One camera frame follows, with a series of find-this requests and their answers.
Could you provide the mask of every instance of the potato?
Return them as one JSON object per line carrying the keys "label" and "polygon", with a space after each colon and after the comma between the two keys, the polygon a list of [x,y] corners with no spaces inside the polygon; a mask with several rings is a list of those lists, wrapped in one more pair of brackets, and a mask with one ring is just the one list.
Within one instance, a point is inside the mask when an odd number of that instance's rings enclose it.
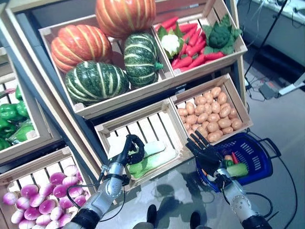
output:
{"label": "potato", "polygon": [[237,117],[237,110],[235,108],[232,108],[231,112],[229,114],[229,118],[233,119],[233,118],[236,118],[236,117]]}
{"label": "potato", "polygon": [[225,104],[227,102],[227,95],[223,92],[220,92],[219,96],[217,97],[217,102],[219,105]]}
{"label": "potato", "polygon": [[224,129],[224,128],[230,127],[232,124],[232,121],[230,119],[222,118],[217,123],[220,126],[220,128]]}
{"label": "potato", "polygon": [[192,125],[192,130],[195,131],[195,130],[197,130],[198,127],[200,127],[199,124],[194,124],[194,125]]}
{"label": "potato", "polygon": [[197,116],[192,114],[186,117],[186,122],[193,125],[197,122]]}
{"label": "potato", "polygon": [[215,132],[216,130],[219,129],[219,126],[218,126],[218,123],[217,122],[212,122],[212,123],[209,123],[206,128],[208,129],[208,131],[210,133],[212,132]]}
{"label": "potato", "polygon": [[193,115],[195,112],[195,106],[191,102],[187,102],[185,105],[185,109],[187,110],[189,115]]}
{"label": "potato", "polygon": [[201,124],[204,121],[206,121],[208,119],[208,114],[207,113],[202,113],[201,115],[199,115],[199,117],[197,118],[197,123]]}
{"label": "potato", "polygon": [[231,105],[229,103],[224,103],[220,106],[220,110],[223,109],[225,106],[231,107]]}
{"label": "potato", "polygon": [[185,116],[180,116],[180,118],[181,118],[181,121],[182,121],[183,123],[186,122],[186,117],[185,117]]}
{"label": "potato", "polygon": [[217,122],[220,119],[219,114],[210,114],[208,117],[208,121],[210,123]]}
{"label": "potato", "polygon": [[211,94],[212,94],[213,98],[216,98],[217,96],[219,96],[220,92],[221,92],[220,87],[215,87],[211,90]]}
{"label": "potato", "polygon": [[219,132],[213,132],[213,133],[209,133],[207,140],[209,142],[216,142],[219,140],[219,138],[221,137]]}
{"label": "potato", "polygon": [[208,121],[204,121],[202,124],[201,124],[201,127],[205,130],[208,130],[206,127],[208,126],[209,122]]}
{"label": "potato", "polygon": [[213,96],[210,92],[206,92],[203,94],[204,98],[206,98],[206,102],[211,104],[213,102]]}
{"label": "potato", "polygon": [[238,130],[242,127],[243,123],[242,121],[240,121],[239,119],[234,119],[232,121],[232,124],[231,124],[231,127],[234,129],[234,130]]}
{"label": "potato", "polygon": [[186,130],[190,130],[192,128],[192,125],[190,123],[184,123],[183,125]]}
{"label": "potato", "polygon": [[223,109],[220,110],[219,116],[221,118],[227,117],[231,112],[231,108],[229,106],[225,106]]}
{"label": "potato", "polygon": [[203,112],[204,112],[204,105],[203,104],[199,104],[198,106],[196,106],[195,115],[201,115]]}
{"label": "potato", "polygon": [[222,131],[223,131],[223,134],[226,135],[226,134],[232,133],[233,128],[232,127],[227,127],[227,128],[222,129]]}
{"label": "potato", "polygon": [[220,105],[217,102],[212,102],[211,104],[212,112],[218,114],[220,112]]}
{"label": "potato", "polygon": [[187,116],[189,113],[186,109],[183,109],[183,108],[178,108],[178,114],[180,116]]}
{"label": "potato", "polygon": [[206,138],[208,136],[208,132],[206,131],[206,129],[204,129],[203,127],[198,127],[197,128],[197,131],[199,131],[199,133],[204,137]]}
{"label": "potato", "polygon": [[212,107],[211,107],[211,105],[208,104],[208,103],[206,103],[206,104],[204,105],[204,111],[205,111],[208,115],[210,115],[210,114],[212,113]]}

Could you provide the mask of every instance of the green vegetable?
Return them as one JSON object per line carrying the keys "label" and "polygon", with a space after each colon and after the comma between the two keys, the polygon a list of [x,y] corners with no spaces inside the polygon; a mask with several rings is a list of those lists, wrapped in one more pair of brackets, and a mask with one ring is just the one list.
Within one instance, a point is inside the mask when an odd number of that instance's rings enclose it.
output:
{"label": "green vegetable", "polygon": [[234,42],[242,33],[240,29],[234,29],[230,25],[229,15],[226,14],[220,23],[215,22],[214,26],[204,25],[203,30],[207,37],[207,46],[204,54],[222,52],[225,55],[234,52]]}
{"label": "green vegetable", "polygon": [[10,136],[7,140],[12,145],[16,145],[20,142],[24,142],[24,141],[28,140],[26,134],[32,130],[35,130],[35,129],[33,127],[31,120],[28,119],[27,121],[23,122],[20,125],[20,127],[18,128],[18,130],[12,136]]}
{"label": "green vegetable", "polygon": [[17,109],[18,114],[22,115],[23,117],[27,117],[27,118],[30,117],[24,101],[20,101],[17,104],[16,109]]}
{"label": "green vegetable", "polygon": [[19,85],[16,88],[15,96],[16,96],[16,99],[22,100],[22,95],[21,95],[21,91],[19,89]]}
{"label": "green vegetable", "polygon": [[10,147],[10,143],[5,141],[3,138],[0,138],[0,150]]}
{"label": "green vegetable", "polygon": [[16,131],[16,127],[8,121],[0,118],[0,137],[7,138]]}
{"label": "green vegetable", "polygon": [[130,83],[134,87],[144,87],[158,80],[157,43],[148,33],[134,33],[125,42],[124,62]]}
{"label": "green vegetable", "polygon": [[145,173],[164,165],[170,160],[176,157],[176,151],[164,150],[160,153],[154,154],[147,158],[144,158],[140,163],[129,166],[129,172],[134,178],[138,179],[142,177]]}
{"label": "green vegetable", "polygon": [[84,61],[66,74],[66,87],[75,103],[86,106],[127,92],[129,82],[119,67]]}
{"label": "green vegetable", "polygon": [[232,165],[227,168],[227,171],[232,177],[243,177],[248,174],[247,166],[244,163]]}
{"label": "green vegetable", "polygon": [[7,121],[17,122],[24,117],[17,112],[17,104],[2,104],[0,106],[0,117]]}

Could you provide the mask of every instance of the wooden crate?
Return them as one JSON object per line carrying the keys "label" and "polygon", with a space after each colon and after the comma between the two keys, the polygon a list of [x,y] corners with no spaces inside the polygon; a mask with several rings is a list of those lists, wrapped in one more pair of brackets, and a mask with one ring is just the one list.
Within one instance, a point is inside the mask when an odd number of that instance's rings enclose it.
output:
{"label": "wooden crate", "polygon": [[[162,0],[156,2],[157,17],[154,21],[156,24],[163,22],[174,16],[179,17],[179,24],[197,23],[198,28],[201,25],[214,25],[219,22],[225,14],[229,15],[230,22],[233,28],[236,25],[227,9],[223,0]],[[157,35],[157,31],[153,28],[155,39],[162,50],[162,62],[165,62],[171,73],[175,76],[174,83],[185,83],[194,80],[203,75],[215,72],[221,68],[233,64],[237,59],[247,51],[247,47],[239,36],[234,43],[234,53],[210,63],[200,65],[188,71],[181,72],[180,69],[173,70],[169,59],[165,54],[165,50],[161,46],[161,41]]]}
{"label": "wooden crate", "polygon": [[[28,140],[1,150],[0,164],[16,159],[22,155],[25,155],[35,149],[48,145],[52,142],[55,142],[61,138],[58,131],[52,125],[50,120],[44,115],[40,105],[37,103],[37,101],[32,96],[30,91],[28,91],[26,87],[23,87],[19,83],[18,75],[11,61],[10,61],[10,67],[12,69],[13,78],[10,79],[9,81],[7,81],[8,79],[6,78],[3,84],[5,84],[7,87],[13,87],[13,88],[16,88],[17,85],[19,85],[23,101],[26,104],[35,131],[29,132],[29,134],[27,135]],[[10,94],[9,97],[12,103],[19,102],[18,100],[15,99],[15,93]],[[1,104],[8,102],[9,101],[6,100],[6,98],[2,98],[0,101]]]}
{"label": "wooden crate", "polygon": [[[95,130],[107,156],[109,156],[111,138],[127,134],[137,135],[143,143],[160,140],[165,143],[166,149],[176,150],[177,157],[175,159],[146,173],[139,179],[131,178],[129,188],[140,185],[193,157],[192,153],[185,147],[187,142],[185,129],[169,98],[97,125]],[[116,141],[115,144],[124,145],[125,141]]]}
{"label": "wooden crate", "polygon": [[[86,24],[90,26],[95,26],[99,28],[99,25],[97,23],[95,15],[79,18],[72,21],[66,21],[60,24],[52,25],[50,27],[46,27],[43,29],[40,29],[40,34],[42,37],[42,40],[44,42],[44,45],[47,49],[47,52],[49,54],[49,57],[52,61],[52,64],[55,68],[55,71],[60,79],[60,82],[62,84],[62,87],[64,88],[64,91],[75,111],[76,114],[81,115],[85,119],[90,119],[93,117],[100,116],[102,114],[105,114],[107,112],[113,111],[115,109],[118,109],[120,107],[126,106],[128,104],[137,102],[139,100],[148,98],[152,95],[158,94],[162,91],[165,91],[169,89],[169,87],[172,84],[173,75],[171,75],[171,72],[165,62],[161,60],[161,63],[164,64],[164,68],[159,71],[159,80],[158,82],[155,82],[153,84],[150,84],[148,86],[131,90],[125,94],[119,95],[115,98],[111,98],[99,103],[96,103],[94,105],[85,107],[83,104],[75,104],[71,100],[66,86],[64,84],[65,74],[62,73],[55,65],[52,57],[51,57],[51,42],[52,40],[57,37],[58,31],[60,28],[63,28],[67,25],[79,25],[79,24]],[[118,67],[121,67],[124,69],[124,60],[123,60],[123,42],[120,40],[116,40],[114,38],[110,38],[109,40],[112,44],[112,50],[113,50],[113,57],[112,62],[114,65],[117,65]]]}
{"label": "wooden crate", "polygon": [[[49,183],[49,177],[55,172],[62,172],[68,165],[75,165],[75,158],[68,147],[55,151],[39,159],[24,164],[9,172],[0,175],[0,224],[2,229],[17,229],[18,225],[10,221],[12,214],[17,210],[15,205],[9,206],[2,202],[2,198],[8,191],[20,191],[27,184],[38,186]],[[77,208],[72,207],[68,213],[76,214]]]}
{"label": "wooden crate", "polygon": [[[197,87],[186,90],[180,94],[174,95],[171,97],[171,101],[176,109],[185,108],[186,102],[192,102],[194,104],[194,98],[199,95],[203,95],[203,93],[208,92],[212,88],[219,86],[221,87],[222,92],[227,95],[227,103],[231,105],[232,108],[235,108],[238,113],[238,117],[242,121],[243,125],[240,129],[233,131],[230,134],[223,135],[217,142],[212,143],[212,145],[216,145],[217,143],[245,130],[248,127],[253,125],[253,122],[247,113],[247,110],[233,84],[233,81],[229,74],[220,76],[214,80],[203,83]],[[184,128],[184,133],[186,134],[185,138],[187,138],[188,134],[186,129]]]}

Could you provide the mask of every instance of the green bell pepper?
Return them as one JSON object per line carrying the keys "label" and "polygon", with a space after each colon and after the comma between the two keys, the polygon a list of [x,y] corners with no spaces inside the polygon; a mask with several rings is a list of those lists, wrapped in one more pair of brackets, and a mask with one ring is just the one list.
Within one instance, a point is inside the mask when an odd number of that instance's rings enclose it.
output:
{"label": "green bell pepper", "polygon": [[16,132],[16,127],[8,121],[0,118],[0,137],[8,138]]}
{"label": "green bell pepper", "polygon": [[2,104],[0,106],[0,117],[7,121],[17,122],[24,117],[17,112],[17,104]]}
{"label": "green bell pepper", "polygon": [[19,85],[16,88],[15,96],[16,96],[16,99],[22,100],[22,95],[21,95],[21,91],[19,89]]}
{"label": "green bell pepper", "polygon": [[27,121],[23,122],[20,125],[19,129],[12,136],[10,136],[7,140],[12,145],[16,145],[20,142],[24,142],[24,141],[28,140],[26,134],[32,130],[34,130],[33,124],[30,120],[27,120]]}
{"label": "green bell pepper", "polygon": [[24,101],[20,101],[17,104],[16,109],[17,109],[18,114],[20,114],[21,116],[27,117],[27,118],[30,117]]}
{"label": "green bell pepper", "polygon": [[10,147],[10,143],[5,141],[3,138],[0,138],[0,150]]}

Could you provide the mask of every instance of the basket handle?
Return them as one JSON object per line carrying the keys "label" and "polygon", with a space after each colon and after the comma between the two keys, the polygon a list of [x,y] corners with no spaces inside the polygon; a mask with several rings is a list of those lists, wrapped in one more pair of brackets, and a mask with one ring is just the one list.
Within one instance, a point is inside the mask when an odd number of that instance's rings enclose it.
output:
{"label": "basket handle", "polygon": [[278,147],[276,146],[276,144],[270,139],[270,138],[264,138],[264,139],[261,139],[259,140],[259,142],[263,142],[263,141],[266,141],[270,144],[270,146],[272,146],[272,148],[274,149],[275,151],[275,156],[271,156],[270,158],[273,159],[273,158],[276,158],[276,157],[280,157],[282,154],[280,152],[280,150],[278,149]]}

